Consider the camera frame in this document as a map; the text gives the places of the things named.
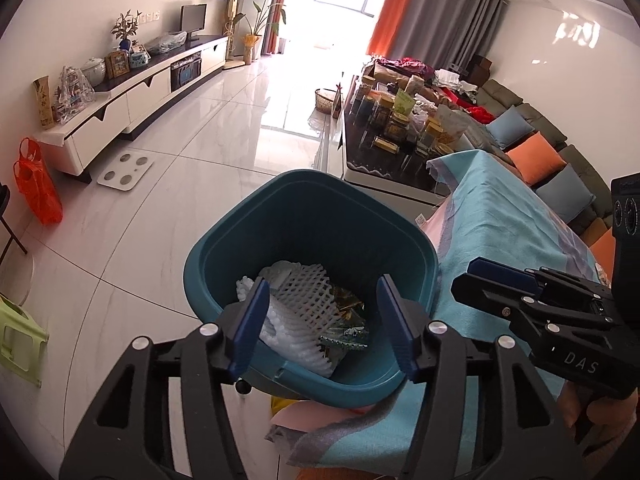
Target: teal plastic bin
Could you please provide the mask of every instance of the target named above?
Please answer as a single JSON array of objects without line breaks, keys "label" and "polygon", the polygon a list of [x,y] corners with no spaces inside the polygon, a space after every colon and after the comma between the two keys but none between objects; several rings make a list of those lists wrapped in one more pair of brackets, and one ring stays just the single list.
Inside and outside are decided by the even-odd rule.
[{"label": "teal plastic bin", "polygon": [[184,290],[202,322],[238,300],[236,281],[279,260],[322,264],[337,285],[365,303],[366,351],[351,351],[330,378],[287,361],[258,341],[243,378],[268,394],[355,408],[379,402],[401,383],[380,324],[376,282],[388,272],[404,298],[431,311],[438,261],[411,222],[350,184],[313,170],[283,173],[256,190],[193,247]]}]

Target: white wall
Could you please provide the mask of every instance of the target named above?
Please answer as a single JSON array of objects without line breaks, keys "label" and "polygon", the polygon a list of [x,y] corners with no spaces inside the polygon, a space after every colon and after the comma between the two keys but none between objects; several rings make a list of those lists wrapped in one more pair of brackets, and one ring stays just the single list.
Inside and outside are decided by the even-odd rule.
[{"label": "white wall", "polygon": [[640,171],[640,48],[605,28],[594,48],[570,38],[554,44],[563,21],[559,11],[510,4],[487,55],[491,74],[555,124],[610,184]]},{"label": "white wall", "polygon": [[[219,0],[24,0],[0,38],[0,182],[12,190],[5,218],[17,229],[31,218],[15,189],[12,165],[20,140],[39,129],[32,82],[49,75],[55,88],[63,65],[82,66],[103,57],[117,44],[110,35],[114,20],[127,9],[153,12],[160,20],[140,25],[137,38],[150,40],[177,30],[180,6],[206,3],[202,34],[221,34],[224,2]],[[0,242],[4,239],[0,232]]]}]

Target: white foam netting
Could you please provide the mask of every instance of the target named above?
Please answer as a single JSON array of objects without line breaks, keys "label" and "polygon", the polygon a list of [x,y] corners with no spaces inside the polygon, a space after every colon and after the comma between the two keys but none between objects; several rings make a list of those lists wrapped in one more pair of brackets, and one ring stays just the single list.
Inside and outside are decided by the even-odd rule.
[{"label": "white foam netting", "polygon": [[[322,265],[303,266],[280,261],[258,274],[270,284],[270,302],[260,339],[285,359],[323,377],[334,366],[320,349],[319,336],[340,318],[329,278]],[[236,282],[244,301],[253,280]]]}]

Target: dark tabletop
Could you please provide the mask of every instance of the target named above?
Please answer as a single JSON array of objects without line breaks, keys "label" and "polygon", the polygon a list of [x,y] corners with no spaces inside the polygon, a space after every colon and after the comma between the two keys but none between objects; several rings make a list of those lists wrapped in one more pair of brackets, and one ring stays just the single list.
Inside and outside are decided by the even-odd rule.
[{"label": "dark tabletop", "polygon": [[447,196],[447,187],[438,184],[426,169],[426,159],[414,153],[409,146],[401,146],[399,153],[386,152],[372,142],[380,131],[371,130],[366,124],[356,120],[351,113],[351,95],[354,85],[347,94],[344,109],[344,139],[346,144],[347,167],[351,171],[385,178],[398,184],[416,187],[423,191]]},{"label": "dark tabletop", "polygon": [[110,92],[116,86],[121,85],[125,81],[131,79],[134,76],[137,76],[139,73],[148,70],[154,65],[160,64],[167,59],[171,59],[175,56],[180,56],[180,54],[186,53],[188,50],[199,46],[205,43],[211,43],[212,41],[220,40],[224,38],[224,36],[195,36],[192,41],[188,41],[183,46],[179,46],[178,48],[174,48],[169,52],[165,52],[164,54],[157,54],[155,56],[151,56],[149,63],[145,66],[141,66],[140,68],[134,68],[130,70],[125,75],[121,75],[120,77],[116,77],[114,79],[106,79],[103,83],[100,83],[97,87],[94,88],[96,92]]}]

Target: sofa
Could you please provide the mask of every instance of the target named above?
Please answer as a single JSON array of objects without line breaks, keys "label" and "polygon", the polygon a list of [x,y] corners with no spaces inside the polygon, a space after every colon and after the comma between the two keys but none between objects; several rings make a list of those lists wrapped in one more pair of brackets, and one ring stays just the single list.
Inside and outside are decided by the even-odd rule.
[{"label": "sofa", "polygon": [[[596,199],[574,220],[569,222],[569,227],[588,246],[599,239],[613,224],[611,192],[609,186],[580,151],[573,144],[567,145],[567,137],[551,121],[529,103],[525,103],[522,97],[494,79],[490,79],[478,89],[477,104],[496,117],[503,114],[508,108],[515,106],[527,123],[539,131],[556,152],[572,165],[584,185],[595,195]],[[496,155],[495,146],[487,151]],[[505,160],[506,155],[503,155],[500,158]]]}]

